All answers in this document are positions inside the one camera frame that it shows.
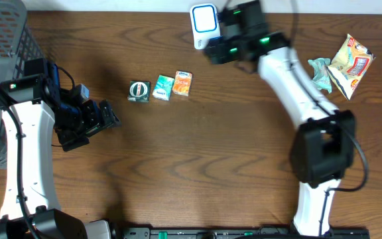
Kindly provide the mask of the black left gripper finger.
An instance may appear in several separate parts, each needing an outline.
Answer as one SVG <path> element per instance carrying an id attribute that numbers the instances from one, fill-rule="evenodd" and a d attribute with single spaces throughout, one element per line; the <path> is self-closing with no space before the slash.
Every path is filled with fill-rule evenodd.
<path id="1" fill-rule="evenodd" d="M 95 127 L 93 129 L 89 129 L 87 132 L 85 132 L 85 136 L 86 137 L 92 137 L 93 135 L 99 133 L 102 130 L 103 130 L 102 127 Z"/>
<path id="2" fill-rule="evenodd" d="M 104 127 L 121 127 L 120 119 L 115 115 L 111 104 L 107 100 L 99 103 Z"/>

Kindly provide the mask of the dark green round-label box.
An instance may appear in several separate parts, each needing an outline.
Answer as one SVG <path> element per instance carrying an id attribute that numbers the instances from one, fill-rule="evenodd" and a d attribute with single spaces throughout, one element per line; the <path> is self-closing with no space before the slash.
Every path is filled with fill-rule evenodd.
<path id="1" fill-rule="evenodd" d="M 130 102 L 148 103 L 150 91 L 150 82 L 131 81 L 127 99 Z"/>

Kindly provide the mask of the teal tissue pack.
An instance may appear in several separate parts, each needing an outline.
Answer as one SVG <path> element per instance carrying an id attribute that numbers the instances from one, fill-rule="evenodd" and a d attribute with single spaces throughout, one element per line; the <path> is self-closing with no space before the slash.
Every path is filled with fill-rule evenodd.
<path id="1" fill-rule="evenodd" d="M 153 90 L 153 96 L 159 100 L 169 101 L 173 85 L 174 78 L 159 75 Z"/>

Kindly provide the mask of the orange tissue pack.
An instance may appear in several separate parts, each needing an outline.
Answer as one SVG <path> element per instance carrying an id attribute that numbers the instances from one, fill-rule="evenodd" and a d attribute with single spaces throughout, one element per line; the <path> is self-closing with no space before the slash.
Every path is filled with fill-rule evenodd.
<path id="1" fill-rule="evenodd" d="M 172 91 L 181 96 L 189 96 L 192 77 L 193 75 L 190 72 L 177 71 Z"/>

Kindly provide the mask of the mint green pack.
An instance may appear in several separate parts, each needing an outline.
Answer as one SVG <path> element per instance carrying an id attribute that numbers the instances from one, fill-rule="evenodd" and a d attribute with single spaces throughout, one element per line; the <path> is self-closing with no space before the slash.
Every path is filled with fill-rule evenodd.
<path id="1" fill-rule="evenodd" d="M 308 63 L 314 69 L 312 83 L 318 90 L 326 90 L 329 94 L 331 94 L 332 85 L 327 71 L 327 66 L 331 64 L 331 60 L 329 58 L 317 58 L 308 60 Z"/>

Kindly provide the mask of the yellow snack chip bag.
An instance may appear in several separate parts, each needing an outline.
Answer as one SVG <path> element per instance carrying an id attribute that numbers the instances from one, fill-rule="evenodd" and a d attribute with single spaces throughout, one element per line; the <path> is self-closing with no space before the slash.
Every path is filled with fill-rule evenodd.
<path id="1" fill-rule="evenodd" d="M 327 66 L 327 73 L 346 100 L 350 100 L 375 55 L 354 37 L 347 38 Z"/>

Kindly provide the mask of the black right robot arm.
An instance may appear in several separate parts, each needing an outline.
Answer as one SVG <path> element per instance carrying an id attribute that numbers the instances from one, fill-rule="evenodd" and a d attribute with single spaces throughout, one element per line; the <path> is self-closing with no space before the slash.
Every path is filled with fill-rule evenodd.
<path id="1" fill-rule="evenodd" d="M 340 111 L 316 89 L 293 39 L 269 31 L 259 1 L 225 6 L 218 19 L 221 35 L 208 41 L 204 54 L 213 64 L 254 64 L 254 71 L 274 91 L 296 130 L 289 157 L 299 181 L 298 208 L 292 220 L 296 233 L 331 237 L 334 193 L 353 163 L 353 144 L 343 129 L 355 130 L 353 114 Z"/>

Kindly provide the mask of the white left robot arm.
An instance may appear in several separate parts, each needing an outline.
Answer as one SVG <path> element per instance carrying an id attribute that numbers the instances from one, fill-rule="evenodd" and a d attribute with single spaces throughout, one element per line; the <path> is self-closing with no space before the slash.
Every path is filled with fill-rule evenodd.
<path id="1" fill-rule="evenodd" d="M 54 185 L 52 136 L 63 151 L 87 145 L 104 129 L 121 126 L 107 100 L 88 89 L 64 89 L 55 63 L 28 60 L 24 76 L 0 83 L 0 111 L 7 140 L 7 182 L 0 210 L 0 238 L 120 238 L 107 219 L 84 223 L 62 212 Z"/>

